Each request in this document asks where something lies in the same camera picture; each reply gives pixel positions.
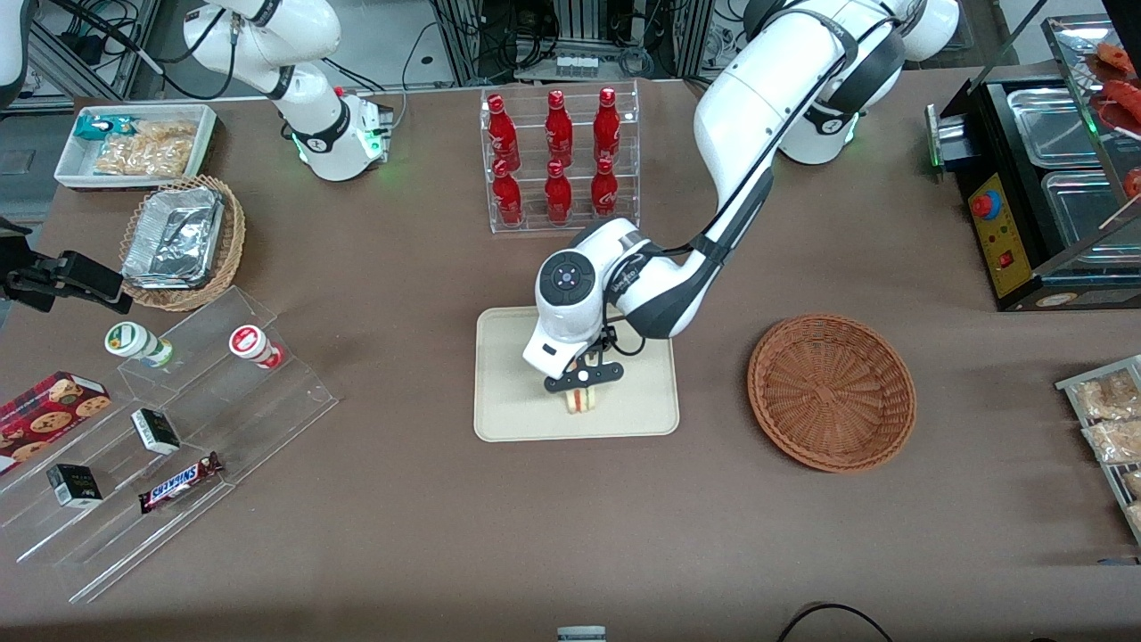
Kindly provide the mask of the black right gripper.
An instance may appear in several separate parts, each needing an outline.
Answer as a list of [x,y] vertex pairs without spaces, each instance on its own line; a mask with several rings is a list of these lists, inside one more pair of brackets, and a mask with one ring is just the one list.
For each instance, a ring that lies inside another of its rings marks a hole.
[[123,290],[123,276],[78,252],[57,259],[31,257],[1,259],[5,300],[50,312],[57,298],[81,298],[118,314],[130,312],[132,296]]

